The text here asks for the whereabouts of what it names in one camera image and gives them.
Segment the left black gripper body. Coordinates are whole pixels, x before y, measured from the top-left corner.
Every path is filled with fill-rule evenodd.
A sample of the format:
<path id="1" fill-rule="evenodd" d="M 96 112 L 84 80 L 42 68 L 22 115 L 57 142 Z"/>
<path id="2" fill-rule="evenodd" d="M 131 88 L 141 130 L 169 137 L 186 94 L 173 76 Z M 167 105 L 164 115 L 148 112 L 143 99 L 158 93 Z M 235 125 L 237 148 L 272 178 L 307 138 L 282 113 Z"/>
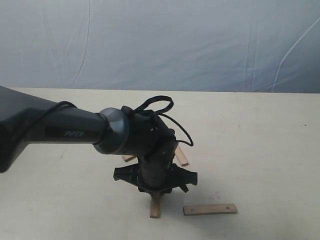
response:
<path id="1" fill-rule="evenodd" d="M 139 156 L 137 163 L 116 167 L 113 179 L 129 183 L 142 193 L 170 194 L 175 188 L 186 193 L 189 191 L 187 185 L 198 184 L 198 173 L 173 163 L 177 147 L 178 142 L 171 139 L 151 153 Z"/>

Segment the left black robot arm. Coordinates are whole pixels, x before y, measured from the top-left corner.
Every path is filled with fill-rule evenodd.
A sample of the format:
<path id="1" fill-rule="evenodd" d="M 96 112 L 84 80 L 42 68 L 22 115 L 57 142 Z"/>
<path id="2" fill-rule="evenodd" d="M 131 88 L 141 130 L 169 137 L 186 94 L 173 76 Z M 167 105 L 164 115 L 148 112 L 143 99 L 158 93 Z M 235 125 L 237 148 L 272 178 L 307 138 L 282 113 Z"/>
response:
<path id="1" fill-rule="evenodd" d="M 113 178 L 142 193 L 188 191 L 198 174 L 174 162 L 179 140 L 163 118 L 171 97 L 157 95 L 135 109 L 109 107 L 95 113 L 68 101 L 53 102 L 7 87 L 0 89 L 0 171 L 6 172 L 30 144 L 91 144 L 101 154 L 136 157 Z"/>

